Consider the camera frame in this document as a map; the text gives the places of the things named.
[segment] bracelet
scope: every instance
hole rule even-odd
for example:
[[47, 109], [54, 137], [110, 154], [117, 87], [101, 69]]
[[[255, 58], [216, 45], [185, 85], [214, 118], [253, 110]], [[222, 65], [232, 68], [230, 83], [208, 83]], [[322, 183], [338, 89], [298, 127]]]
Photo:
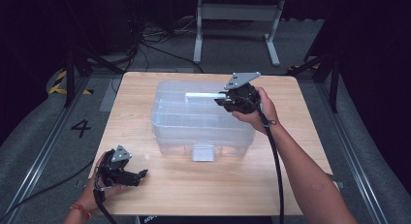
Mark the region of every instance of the bracelet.
[[276, 125], [277, 121], [276, 120], [267, 120], [267, 124], [263, 123], [264, 127], [270, 127], [271, 125]]
[[89, 211], [85, 210], [82, 207], [82, 205], [74, 204], [74, 205], [70, 206], [70, 209], [78, 209], [83, 215], [86, 216], [87, 220], [90, 220], [90, 218], [91, 218], [91, 213]]

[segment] plastic storage bin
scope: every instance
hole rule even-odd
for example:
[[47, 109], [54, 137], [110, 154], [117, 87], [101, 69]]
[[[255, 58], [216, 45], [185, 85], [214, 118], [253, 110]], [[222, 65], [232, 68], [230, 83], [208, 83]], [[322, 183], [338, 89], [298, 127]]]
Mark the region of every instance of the plastic storage bin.
[[223, 82], [166, 80], [159, 83], [151, 113], [153, 135], [164, 154], [243, 156], [255, 130], [218, 106], [213, 96]]

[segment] white plastic piece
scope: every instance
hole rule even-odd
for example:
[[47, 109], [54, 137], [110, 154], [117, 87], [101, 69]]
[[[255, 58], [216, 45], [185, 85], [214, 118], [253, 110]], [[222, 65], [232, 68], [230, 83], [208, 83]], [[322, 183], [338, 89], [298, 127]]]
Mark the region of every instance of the white plastic piece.
[[212, 162], [214, 161], [214, 145], [194, 144], [193, 161]]
[[206, 92], [187, 92], [185, 93], [185, 104], [193, 101], [193, 99], [226, 99], [227, 96], [224, 93], [206, 93]]

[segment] wooden tabletop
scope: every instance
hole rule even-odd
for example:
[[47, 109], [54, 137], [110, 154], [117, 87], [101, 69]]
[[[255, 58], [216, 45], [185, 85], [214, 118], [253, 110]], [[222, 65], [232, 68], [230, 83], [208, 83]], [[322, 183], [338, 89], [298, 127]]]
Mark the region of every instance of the wooden tabletop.
[[[126, 192], [105, 201], [111, 214], [279, 214], [274, 159], [265, 135], [256, 134], [245, 156], [216, 157], [214, 162], [193, 162], [189, 155], [161, 154], [153, 138], [150, 114], [160, 81], [227, 82], [230, 77], [139, 72], [124, 75], [96, 158], [121, 144], [133, 155], [125, 170], [138, 173], [148, 169], [148, 174], [138, 187], [128, 187]], [[297, 81], [291, 77], [261, 76], [251, 83], [265, 89], [284, 127], [326, 173], [332, 174]], [[285, 214], [299, 215], [300, 208], [280, 163]]]

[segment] forearm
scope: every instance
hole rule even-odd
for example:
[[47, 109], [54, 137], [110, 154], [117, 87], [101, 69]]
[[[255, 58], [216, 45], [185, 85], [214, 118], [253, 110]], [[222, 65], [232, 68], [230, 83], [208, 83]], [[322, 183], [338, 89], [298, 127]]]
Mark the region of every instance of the forearm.
[[270, 131], [296, 200], [311, 223], [355, 223], [333, 182], [281, 124]]

